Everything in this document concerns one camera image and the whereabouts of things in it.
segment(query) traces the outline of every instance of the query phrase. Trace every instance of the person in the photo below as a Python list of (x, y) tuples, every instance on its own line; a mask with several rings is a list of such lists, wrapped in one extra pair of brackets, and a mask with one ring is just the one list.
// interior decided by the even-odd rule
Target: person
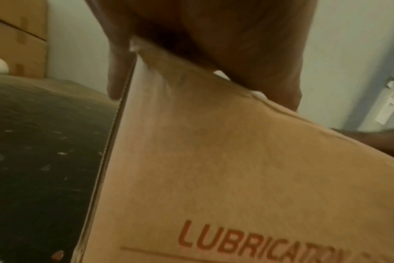
[[(109, 40), (108, 94), (119, 99), (138, 35), (297, 111), (317, 0), (86, 0)], [(394, 157), (394, 130), (338, 132)]]

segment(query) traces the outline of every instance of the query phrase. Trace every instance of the white switch plate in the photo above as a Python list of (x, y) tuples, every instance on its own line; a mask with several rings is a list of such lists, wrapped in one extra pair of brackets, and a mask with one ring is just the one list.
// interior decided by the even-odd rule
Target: white switch plate
[(388, 98), (383, 108), (380, 110), (379, 114), (376, 117), (376, 121), (380, 124), (385, 125), (388, 119), (391, 117), (394, 112), (394, 99)]

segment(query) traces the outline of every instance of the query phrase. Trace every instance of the red printed line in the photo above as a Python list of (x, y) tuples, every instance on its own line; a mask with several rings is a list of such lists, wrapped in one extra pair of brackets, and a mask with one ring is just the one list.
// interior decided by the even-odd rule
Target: red printed line
[(163, 257), (163, 258), (168, 258), (168, 259), (180, 260), (180, 261), (191, 261), (191, 262), (196, 262), (196, 263), (230, 263), (230, 262), (226, 262), (226, 261), (201, 260), (201, 259), (192, 258), (192, 257), (177, 256), (177, 255), (161, 253), (161, 252), (156, 252), (156, 251), (142, 250), (142, 249), (133, 248), (133, 247), (121, 247), (120, 249), (124, 250), (124, 251), (135, 252), (135, 253), (154, 256), (154, 257)]

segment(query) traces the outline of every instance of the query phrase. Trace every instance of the corrugated cardboard edge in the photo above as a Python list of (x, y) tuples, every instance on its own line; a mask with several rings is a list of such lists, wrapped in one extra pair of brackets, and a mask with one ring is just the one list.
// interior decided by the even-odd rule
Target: corrugated cardboard edge
[(123, 110), (125, 109), (126, 100), (128, 98), (129, 86), (132, 80), (133, 71), (135, 69), (135, 64), (132, 64), (132, 68), (130, 73), (128, 74), (128, 79), (125, 84), (122, 100), (119, 104), (118, 111), (116, 113), (115, 120), (113, 121), (112, 128), (110, 129), (109, 137), (107, 139), (106, 147), (104, 150), (102, 162), (100, 164), (99, 173), (96, 178), (96, 182), (94, 185), (92, 197), (90, 199), (89, 209), (87, 211), (86, 220), (84, 221), (84, 226), (81, 231), (79, 241), (73, 251), (73, 255), (71, 257), (71, 263), (80, 263), (83, 261), (84, 251), (86, 250), (87, 241), (89, 240), (90, 231), (92, 229), (94, 215), (96, 214), (97, 204), (100, 198), (100, 192), (102, 190), (102, 185), (105, 180), (107, 166), (110, 160), (110, 156), (112, 153), (112, 149), (115, 143), (117, 131), (119, 129), (119, 123), (122, 118)]
[[(151, 67), (153, 69), (156, 69), (158, 72), (161, 73), (161, 75), (163, 75), (165, 77), (170, 76), (170, 75), (172, 76), (172, 74), (170, 74), (171, 70), (177, 70), (176, 68), (187, 68), (188, 71), (193, 72), (194, 74), (197, 74), (197, 75), (201, 75), (202, 78), (209, 79), (210, 81), (213, 81), (213, 82), (218, 82), (219, 84), (220, 83), (227, 84), (230, 87), (230, 92), (233, 92), (235, 94), (238, 94), (238, 95), (244, 96), (244, 97), (252, 97), (253, 99), (263, 103), (265, 106), (267, 106), (268, 108), (270, 108), (271, 110), (273, 110), (279, 114), (286, 115), (290, 118), (294, 118), (299, 121), (308, 123), (308, 124), (316, 127), (317, 129), (319, 129), (323, 134), (326, 134), (330, 137), (338, 137), (341, 140), (346, 140), (346, 141), (349, 141), (350, 143), (357, 144), (361, 147), (371, 149), (372, 151), (374, 151), (375, 154), (378, 154), (379, 157), (385, 157), (385, 158), (389, 159), (391, 162), (394, 161), (394, 159), (392, 157), (390, 157), (386, 154), (383, 154), (382, 152), (379, 152), (379, 151), (377, 151), (365, 144), (362, 144), (356, 140), (350, 139), (350, 138), (348, 138), (340, 133), (337, 133), (333, 130), (321, 127), (321, 126), (299, 116), (297, 113), (295, 113), (295, 112), (293, 112), (293, 111), (291, 111), (291, 110), (289, 110), (277, 103), (274, 103), (273, 101), (269, 101), (267, 98), (263, 98), (263, 97), (258, 96), (256, 94), (253, 94), (250, 90), (248, 90), (244, 87), (241, 87), (235, 83), (232, 83), (232, 82), (230, 82), (226, 79), (223, 79), (215, 74), (212, 74), (208, 71), (202, 70), (202, 68), (194, 65), (193, 63), (190, 63), (189, 61), (178, 58), (175, 55), (171, 54), (170, 52), (165, 51), (162, 48), (158, 47), (157, 45), (150, 43), (146, 40), (140, 39), (138, 37), (134, 37), (132, 39), (131, 49), (132, 49), (132, 51), (136, 52), (144, 60), (145, 64), (147, 64), (149, 67)], [(174, 69), (171, 69), (166, 66), (167, 60), (169, 60), (171, 64), (175, 65), (173, 67)], [(110, 155), (112, 152), (113, 144), (115, 142), (116, 134), (117, 134), (117, 131), (119, 128), (119, 123), (120, 123), (120, 120), (121, 120), (121, 117), (123, 114), (123, 109), (125, 108), (132, 74), (133, 74), (133, 68), (130, 73), (129, 81), (125, 87), (123, 99), (120, 103), (118, 113), (116, 115), (115, 122), (113, 124), (111, 134), (108, 139), (108, 143), (107, 143), (107, 146), (105, 149), (105, 155), (104, 155), (101, 167), (100, 167), (98, 178), (96, 180), (96, 185), (95, 185), (95, 188), (93, 191), (93, 195), (92, 195), (90, 207), (89, 207), (89, 210), (87, 213), (85, 225), (83, 227), (83, 230), (82, 230), (82, 233), (81, 233), (81, 236), (79, 239), (79, 243), (77, 244), (76, 249), (74, 250), (71, 263), (81, 263), (83, 260), (83, 254), (84, 254), (84, 251), (85, 251), (85, 248), (87, 245), (87, 241), (88, 241), (88, 238), (90, 235), (90, 231), (92, 228), (97, 204), (98, 204), (99, 197), (100, 197), (100, 191), (101, 191), (104, 179), (105, 179), (107, 165), (108, 165)]]

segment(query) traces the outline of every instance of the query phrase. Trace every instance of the cardboard box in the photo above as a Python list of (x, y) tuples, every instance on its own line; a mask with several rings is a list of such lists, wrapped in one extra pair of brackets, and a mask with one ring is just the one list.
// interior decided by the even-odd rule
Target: cardboard box
[(394, 263), (394, 159), (139, 54), (73, 263)]
[(0, 22), (0, 59), (10, 74), (29, 78), (43, 78), (47, 43), (35, 36)]
[(47, 1), (0, 0), (0, 21), (47, 39)]

